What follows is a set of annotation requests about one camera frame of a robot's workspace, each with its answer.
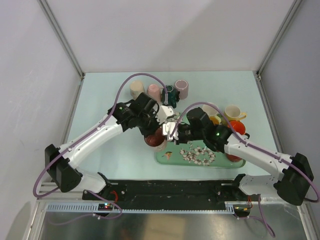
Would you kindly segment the blue floral mug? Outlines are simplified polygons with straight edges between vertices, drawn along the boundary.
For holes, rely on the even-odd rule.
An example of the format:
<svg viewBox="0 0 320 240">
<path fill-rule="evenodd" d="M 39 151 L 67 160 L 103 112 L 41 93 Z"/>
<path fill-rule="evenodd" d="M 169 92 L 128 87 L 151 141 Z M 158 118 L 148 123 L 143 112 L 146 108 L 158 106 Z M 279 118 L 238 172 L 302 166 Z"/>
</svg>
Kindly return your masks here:
<svg viewBox="0 0 320 240">
<path fill-rule="evenodd" d="M 220 125 L 222 120 L 218 115 L 209 116 L 209 119 L 213 122 L 214 125 Z"/>
</svg>

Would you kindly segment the red mug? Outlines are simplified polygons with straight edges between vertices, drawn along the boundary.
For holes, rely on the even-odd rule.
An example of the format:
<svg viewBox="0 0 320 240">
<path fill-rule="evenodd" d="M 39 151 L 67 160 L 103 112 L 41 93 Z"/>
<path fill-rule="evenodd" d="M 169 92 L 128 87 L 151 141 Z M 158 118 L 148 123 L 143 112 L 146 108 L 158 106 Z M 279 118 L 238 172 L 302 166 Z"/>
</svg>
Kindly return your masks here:
<svg viewBox="0 0 320 240">
<path fill-rule="evenodd" d="M 237 157 L 237 156 L 235 156 L 235 155 L 230 155 L 230 154 L 226 154 L 226 157 L 227 157 L 227 159 L 228 159 L 229 161 L 234 162 L 234 163 L 243 160 L 243 159 L 240 158 L 240 157 Z"/>
</svg>

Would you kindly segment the cream floral mug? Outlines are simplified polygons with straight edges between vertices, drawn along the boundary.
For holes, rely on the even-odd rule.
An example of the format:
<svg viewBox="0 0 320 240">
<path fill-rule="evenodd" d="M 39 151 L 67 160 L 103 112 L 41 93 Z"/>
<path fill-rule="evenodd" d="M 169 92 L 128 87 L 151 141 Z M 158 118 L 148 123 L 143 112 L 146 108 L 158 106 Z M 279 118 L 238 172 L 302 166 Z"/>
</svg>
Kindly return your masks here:
<svg viewBox="0 0 320 240">
<path fill-rule="evenodd" d="M 130 84 L 129 89 L 130 89 L 130 95 L 134 100 L 137 99 L 141 93 L 145 92 L 144 83 L 140 80 L 133 81 Z"/>
</svg>

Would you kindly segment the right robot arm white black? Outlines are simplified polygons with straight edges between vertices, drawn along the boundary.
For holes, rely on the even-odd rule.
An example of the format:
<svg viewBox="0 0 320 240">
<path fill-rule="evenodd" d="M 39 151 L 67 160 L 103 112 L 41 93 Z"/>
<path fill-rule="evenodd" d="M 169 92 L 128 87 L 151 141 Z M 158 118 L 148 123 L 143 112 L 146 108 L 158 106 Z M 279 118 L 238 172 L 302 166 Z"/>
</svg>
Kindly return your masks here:
<svg viewBox="0 0 320 240">
<path fill-rule="evenodd" d="M 247 175 L 231 187 L 232 197 L 238 201 L 248 195 L 260 194 L 263 186 L 275 189 L 277 195 L 289 204 L 300 206 L 308 201 L 307 193 L 315 188 L 314 175 L 308 158 L 296 153 L 289 154 L 270 151 L 258 146 L 237 133 L 231 126 L 215 125 L 209 116 L 199 107 L 187 108 L 184 112 L 187 123 L 180 119 L 171 124 L 168 139 L 184 144 L 191 141 L 203 141 L 207 148 L 243 159 L 269 173 L 253 187 Z"/>
</svg>

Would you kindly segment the light green mug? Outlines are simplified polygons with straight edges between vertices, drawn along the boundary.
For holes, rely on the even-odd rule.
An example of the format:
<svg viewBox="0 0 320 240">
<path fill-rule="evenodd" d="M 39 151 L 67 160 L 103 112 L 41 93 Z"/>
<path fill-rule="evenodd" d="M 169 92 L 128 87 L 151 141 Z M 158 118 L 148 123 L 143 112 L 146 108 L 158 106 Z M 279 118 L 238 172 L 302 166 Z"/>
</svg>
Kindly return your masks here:
<svg viewBox="0 0 320 240">
<path fill-rule="evenodd" d="M 209 117 L 217 117 L 219 116 L 219 112 L 217 111 L 218 106 L 214 103 L 209 102 L 209 105 L 203 104 L 202 110 L 209 116 Z"/>
</svg>

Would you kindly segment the orange mug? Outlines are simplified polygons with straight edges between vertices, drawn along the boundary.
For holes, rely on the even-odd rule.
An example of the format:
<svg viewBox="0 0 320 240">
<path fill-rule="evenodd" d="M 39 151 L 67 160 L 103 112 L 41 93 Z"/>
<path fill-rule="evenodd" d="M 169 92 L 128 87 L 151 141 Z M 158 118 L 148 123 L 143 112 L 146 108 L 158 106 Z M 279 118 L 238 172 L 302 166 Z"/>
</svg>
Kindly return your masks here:
<svg viewBox="0 0 320 240">
<path fill-rule="evenodd" d="M 229 123 L 237 133 L 246 136 L 247 139 L 250 138 L 250 134 L 246 132 L 246 127 L 242 122 L 238 120 L 231 120 Z"/>
</svg>

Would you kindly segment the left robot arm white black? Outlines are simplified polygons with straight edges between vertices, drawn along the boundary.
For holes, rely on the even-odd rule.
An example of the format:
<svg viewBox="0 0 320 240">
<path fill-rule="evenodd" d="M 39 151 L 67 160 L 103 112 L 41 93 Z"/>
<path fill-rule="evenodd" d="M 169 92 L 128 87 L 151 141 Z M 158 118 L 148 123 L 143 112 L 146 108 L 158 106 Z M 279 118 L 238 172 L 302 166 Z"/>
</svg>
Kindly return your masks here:
<svg viewBox="0 0 320 240">
<path fill-rule="evenodd" d="M 59 147 L 49 145 L 45 149 L 45 166 L 58 189 L 69 192 L 74 189 L 92 191 L 99 199 L 107 199 L 111 187 L 102 173 L 80 170 L 81 162 L 98 147 L 128 129 L 139 128 L 144 137 L 156 133 L 174 110 L 160 105 L 145 93 L 137 99 L 116 103 L 92 128 Z"/>
</svg>

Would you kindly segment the yellow mug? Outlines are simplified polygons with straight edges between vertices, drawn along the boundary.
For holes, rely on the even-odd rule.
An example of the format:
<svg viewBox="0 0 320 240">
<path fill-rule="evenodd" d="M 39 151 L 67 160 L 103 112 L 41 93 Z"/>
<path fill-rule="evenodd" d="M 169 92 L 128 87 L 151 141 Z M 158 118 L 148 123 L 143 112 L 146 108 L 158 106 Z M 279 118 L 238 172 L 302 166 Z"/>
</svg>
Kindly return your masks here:
<svg viewBox="0 0 320 240">
<path fill-rule="evenodd" d="M 223 113 L 228 121 L 241 121 L 247 117 L 247 113 L 242 112 L 236 105 L 226 106 Z"/>
</svg>

